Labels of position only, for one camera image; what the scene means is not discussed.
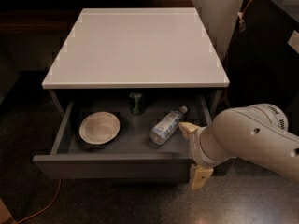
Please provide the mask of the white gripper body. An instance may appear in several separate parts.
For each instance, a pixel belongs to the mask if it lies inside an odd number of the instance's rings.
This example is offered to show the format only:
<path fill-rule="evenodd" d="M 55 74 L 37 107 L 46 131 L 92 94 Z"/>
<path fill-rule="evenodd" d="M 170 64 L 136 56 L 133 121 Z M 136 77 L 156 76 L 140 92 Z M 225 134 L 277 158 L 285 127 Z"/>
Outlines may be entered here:
<path fill-rule="evenodd" d="M 191 131 L 189 148 L 196 164 L 214 168 L 234 157 L 232 147 L 235 132 L 214 125 Z"/>

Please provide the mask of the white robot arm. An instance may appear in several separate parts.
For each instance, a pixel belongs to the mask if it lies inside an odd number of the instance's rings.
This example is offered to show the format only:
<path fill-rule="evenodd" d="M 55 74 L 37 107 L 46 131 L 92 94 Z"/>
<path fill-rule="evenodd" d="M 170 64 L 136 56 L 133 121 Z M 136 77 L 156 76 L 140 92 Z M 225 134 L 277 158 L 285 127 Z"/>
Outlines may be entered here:
<path fill-rule="evenodd" d="M 285 114 L 276 106 L 257 104 L 226 109 L 206 127 L 181 122 L 193 164 L 191 189 L 205 185 L 214 168 L 240 158 L 299 183 L 299 136 L 288 132 Z"/>

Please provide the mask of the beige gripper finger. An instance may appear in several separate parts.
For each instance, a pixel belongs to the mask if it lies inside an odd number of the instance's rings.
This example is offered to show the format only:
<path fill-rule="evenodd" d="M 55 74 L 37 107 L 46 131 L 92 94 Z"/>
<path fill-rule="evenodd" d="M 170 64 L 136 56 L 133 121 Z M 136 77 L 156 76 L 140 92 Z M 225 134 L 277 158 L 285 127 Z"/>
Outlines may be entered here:
<path fill-rule="evenodd" d="M 192 190 L 201 189 L 211 177 L 213 171 L 213 168 L 205 168 L 198 164 L 192 164 L 190 169 L 190 188 Z"/>
<path fill-rule="evenodd" d="M 194 125 L 190 122 L 180 122 L 178 124 L 179 129 L 181 130 L 185 139 L 189 139 L 191 134 L 199 129 L 199 126 Z"/>

